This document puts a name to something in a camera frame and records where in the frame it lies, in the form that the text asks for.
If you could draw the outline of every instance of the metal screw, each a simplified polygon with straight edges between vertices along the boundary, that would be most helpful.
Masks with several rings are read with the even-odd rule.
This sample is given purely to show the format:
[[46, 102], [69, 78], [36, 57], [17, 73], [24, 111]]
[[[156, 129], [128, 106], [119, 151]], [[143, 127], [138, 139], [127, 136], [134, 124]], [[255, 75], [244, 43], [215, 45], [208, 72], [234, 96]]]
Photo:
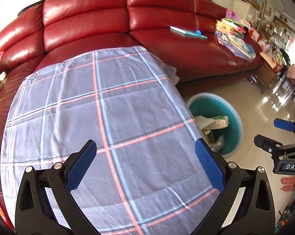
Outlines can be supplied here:
[[62, 168], [63, 164], [62, 163], [56, 163], [54, 164], [54, 169], [60, 169]]
[[263, 167], [261, 167], [261, 166], [258, 167], [257, 169], [258, 169], [258, 171], [259, 171], [260, 173], [264, 173], [264, 172], [265, 172], [265, 169], [264, 169]]
[[231, 168], [231, 169], [235, 169], [235, 168], [237, 167], [236, 163], [234, 163], [234, 162], [230, 162], [230, 163], [228, 163], [228, 166], [229, 166], [229, 168]]
[[28, 166], [27, 168], [26, 168], [26, 172], [28, 173], [28, 172], [31, 172], [32, 171], [32, 167], [31, 166]]

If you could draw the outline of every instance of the sofa backrest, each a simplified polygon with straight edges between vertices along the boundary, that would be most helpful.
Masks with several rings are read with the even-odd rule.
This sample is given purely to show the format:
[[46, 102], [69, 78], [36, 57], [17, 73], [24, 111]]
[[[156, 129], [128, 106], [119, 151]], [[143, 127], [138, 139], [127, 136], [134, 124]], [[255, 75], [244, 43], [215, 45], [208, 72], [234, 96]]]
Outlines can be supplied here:
[[85, 37], [126, 33], [126, 0], [46, 0], [43, 4], [44, 48], [47, 52]]
[[225, 12], [208, 0], [45, 0], [0, 32], [0, 73], [99, 34], [170, 26], [214, 33]]
[[43, 53], [42, 4], [38, 4], [0, 32], [0, 72], [9, 72]]
[[213, 34], [226, 8], [208, 0], [127, 0], [130, 30], [181, 27]]

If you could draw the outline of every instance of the stack of books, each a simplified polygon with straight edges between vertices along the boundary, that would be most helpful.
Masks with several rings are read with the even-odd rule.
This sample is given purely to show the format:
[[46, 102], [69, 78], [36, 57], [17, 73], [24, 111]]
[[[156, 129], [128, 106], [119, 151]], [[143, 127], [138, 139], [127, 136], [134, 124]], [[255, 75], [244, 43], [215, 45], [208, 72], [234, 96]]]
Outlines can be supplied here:
[[220, 45], [227, 47], [237, 57], [247, 61], [252, 61], [256, 57], [253, 47], [241, 38], [222, 33], [217, 35], [217, 39]]
[[245, 34], [244, 26], [230, 18], [217, 20], [215, 34], [228, 34], [243, 39]]

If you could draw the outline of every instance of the red leather sofa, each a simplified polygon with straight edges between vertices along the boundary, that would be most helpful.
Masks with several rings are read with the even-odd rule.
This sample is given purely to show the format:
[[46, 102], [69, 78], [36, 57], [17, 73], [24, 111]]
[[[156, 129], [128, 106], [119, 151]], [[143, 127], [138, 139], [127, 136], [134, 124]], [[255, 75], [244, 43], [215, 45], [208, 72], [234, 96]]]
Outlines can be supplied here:
[[[0, 91], [0, 151], [8, 111], [22, 80], [45, 66], [84, 52], [143, 45], [164, 63], [177, 68], [178, 89], [199, 91], [253, 73], [261, 64], [235, 57], [214, 36], [216, 19], [226, 9], [208, 0], [45, 0], [0, 32], [0, 73], [7, 77]], [[170, 26], [199, 29], [202, 40]], [[258, 54], [261, 47], [250, 37]]]

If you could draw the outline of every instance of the book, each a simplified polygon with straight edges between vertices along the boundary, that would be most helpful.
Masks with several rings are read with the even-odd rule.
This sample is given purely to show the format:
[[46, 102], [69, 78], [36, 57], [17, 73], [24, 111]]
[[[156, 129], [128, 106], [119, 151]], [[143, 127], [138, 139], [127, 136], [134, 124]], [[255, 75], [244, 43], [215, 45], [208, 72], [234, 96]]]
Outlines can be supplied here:
[[224, 18], [221, 20], [222, 23], [227, 24], [231, 27], [233, 27], [236, 31], [238, 31], [240, 34], [243, 34], [244, 27], [243, 26], [237, 26], [233, 22], [230, 22], [228, 20], [225, 20]]
[[187, 30], [187, 29], [183, 29], [183, 28], [178, 28], [178, 27], [174, 27], [174, 26], [170, 26], [170, 29], [173, 29], [173, 30], [175, 30], [177, 32], [180, 32], [182, 34], [185, 34], [185, 35], [190, 35], [190, 36], [194, 36], [194, 37], [198, 37], [198, 38], [207, 40], [207, 37], [206, 36], [197, 34], [196, 32], [191, 31], [191, 30]]
[[239, 26], [239, 27], [244, 27], [244, 25], [240, 24], [238, 21], [235, 21], [235, 20], [233, 20], [233, 19], [231, 19], [231, 18], [227, 18], [227, 17], [225, 17], [225, 18], [223, 18], [223, 20], [224, 20], [224, 21], [231, 22], [231, 23], [234, 23], [235, 25], [237, 25], [237, 26]]
[[217, 20], [216, 29], [219, 31], [221, 31], [221, 29], [224, 29], [221, 32], [228, 33], [228, 34], [229, 34], [229, 32], [235, 32], [236, 34], [231, 34], [231, 35], [237, 35], [237, 37], [241, 36], [244, 38], [243, 30], [240, 27], [238, 27], [235, 24], [228, 22], [228, 21], [223, 22], [223, 21]]

